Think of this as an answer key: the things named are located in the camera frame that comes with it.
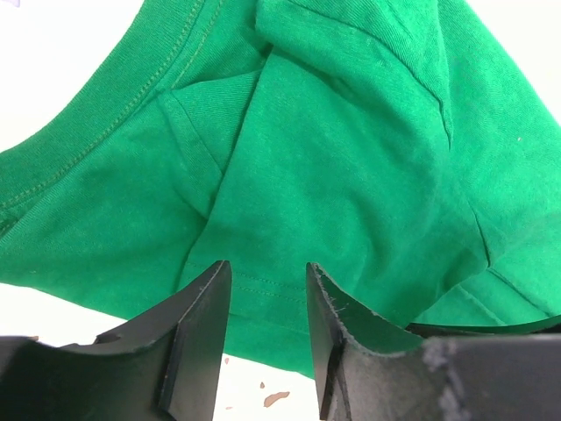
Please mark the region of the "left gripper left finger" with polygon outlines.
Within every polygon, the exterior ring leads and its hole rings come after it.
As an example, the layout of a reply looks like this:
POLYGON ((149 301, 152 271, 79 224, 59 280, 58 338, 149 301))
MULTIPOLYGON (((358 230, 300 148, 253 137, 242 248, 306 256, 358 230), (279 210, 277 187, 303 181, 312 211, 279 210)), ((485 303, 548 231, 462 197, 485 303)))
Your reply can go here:
POLYGON ((231 301, 218 261, 93 344, 1 339, 3 420, 211 420, 231 301))

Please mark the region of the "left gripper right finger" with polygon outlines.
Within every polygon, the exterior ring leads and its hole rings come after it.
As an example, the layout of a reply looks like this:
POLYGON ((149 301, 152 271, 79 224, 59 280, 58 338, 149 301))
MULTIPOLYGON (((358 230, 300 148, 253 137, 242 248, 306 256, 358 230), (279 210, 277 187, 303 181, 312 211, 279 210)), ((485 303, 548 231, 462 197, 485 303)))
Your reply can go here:
POLYGON ((557 420, 560 320, 396 326, 306 268, 323 420, 557 420))

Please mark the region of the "green t-shirt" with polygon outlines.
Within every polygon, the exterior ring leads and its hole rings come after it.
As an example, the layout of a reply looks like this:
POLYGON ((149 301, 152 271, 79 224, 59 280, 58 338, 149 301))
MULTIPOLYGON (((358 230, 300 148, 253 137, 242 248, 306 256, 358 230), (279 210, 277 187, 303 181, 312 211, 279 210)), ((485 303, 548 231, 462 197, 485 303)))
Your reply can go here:
POLYGON ((145 1, 1 155, 1 279, 120 318, 217 260, 311 375, 305 267, 392 323, 560 312, 560 128, 464 1, 145 1))

